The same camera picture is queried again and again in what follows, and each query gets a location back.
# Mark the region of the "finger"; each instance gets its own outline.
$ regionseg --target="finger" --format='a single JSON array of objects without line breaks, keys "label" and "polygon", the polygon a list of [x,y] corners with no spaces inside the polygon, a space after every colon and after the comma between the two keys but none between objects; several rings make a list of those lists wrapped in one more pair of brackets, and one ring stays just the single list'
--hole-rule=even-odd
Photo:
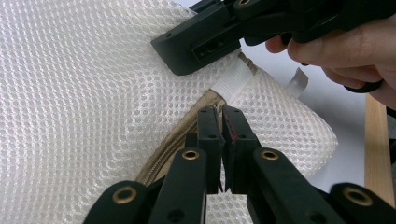
[{"label": "finger", "polygon": [[343,77],[337,73],[335,73],[331,68],[322,68],[326,76],[333,82],[341,84],[343,86],[352,88],[352,89],[360,89],[364,86],[365,82],[360,81],[350,77]]},{"label": "finger", "polygon": [[382,79],[375,66],[363,67],[347,67],[347,68],[333,68],[334,73],[343,76],[357,79],[364,82],[377,82]]},{"label": "finger", "polygon": [[282,43],[282,39],[280,35],[278,35],[265,41],[265,47],[267,47],[268,51],[271,53],[279,53],[285,50],[287,46]]},{"label": "finger", "polygon": [[396,15],[363,24],[349,32],[335,31],[306,44],[289,43],[289,56],[324,67],[358,67],[396,60]]}]

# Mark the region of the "screw hole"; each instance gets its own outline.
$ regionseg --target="screw hole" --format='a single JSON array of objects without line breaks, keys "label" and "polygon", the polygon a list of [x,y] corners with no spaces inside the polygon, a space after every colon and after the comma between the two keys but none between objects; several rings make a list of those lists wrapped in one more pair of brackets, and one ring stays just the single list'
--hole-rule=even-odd
[{"label": "screw hole", "polygon": [[181,210],[172,210],[168,213],[168,220],[173,223],[178,223],[184,218],[184,213]]},{"label": "screw hole", "polygon": [[240,0],[239,1],[239,6],[246,5],[248,2],[250,2],[250,0]]},{"label": "screw hole", "polygon": [[136,189],[126,186],[114,192],[113,202],[117,204],[129,203],[136,197],[136,195]]},{"label": "screw hole", "polygon": [[261,154],[263,158],[269,161],[275,161],[279,158],[279,156],[273,151],[264,150]]},{"label": "screw hole", "polygon": [[183,152],[183,158],[189,161],[193,161],[199,157],[199,153],[197,151],[189,150]]},{"label": "screw hole", "polygon": [[370,206],[373,204],[372,198],[368,196],[366,193],[361,191],[360,189],[353,189],[350,187],[344,188],[343,190],[344,196],[350,200],[351,202],[361,205],[361,206]]}]

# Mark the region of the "wooden stick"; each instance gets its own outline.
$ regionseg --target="wooden stick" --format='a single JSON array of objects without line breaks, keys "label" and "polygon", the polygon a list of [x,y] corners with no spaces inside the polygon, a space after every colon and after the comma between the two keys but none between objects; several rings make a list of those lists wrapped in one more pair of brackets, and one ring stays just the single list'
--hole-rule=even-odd
[{"label": "wooden stick", "polygon": [[365,187],[395,206],[389,156],[387,112],[371,95],[366,97]]}]

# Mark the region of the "human hand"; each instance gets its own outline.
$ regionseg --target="human hand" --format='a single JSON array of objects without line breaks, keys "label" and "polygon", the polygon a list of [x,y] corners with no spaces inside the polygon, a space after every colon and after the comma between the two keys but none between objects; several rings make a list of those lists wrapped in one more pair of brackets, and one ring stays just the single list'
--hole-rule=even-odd
[{"label": "human hand", "polygon": [[285,46],[277,36],[265,45],[273,53],[288,49],[294,61],[321,66],[329,79],[352,89],[384,79],[370,94],[396,109],[396,15],[349,32],[334,31],[306,44],[291,40]]}]

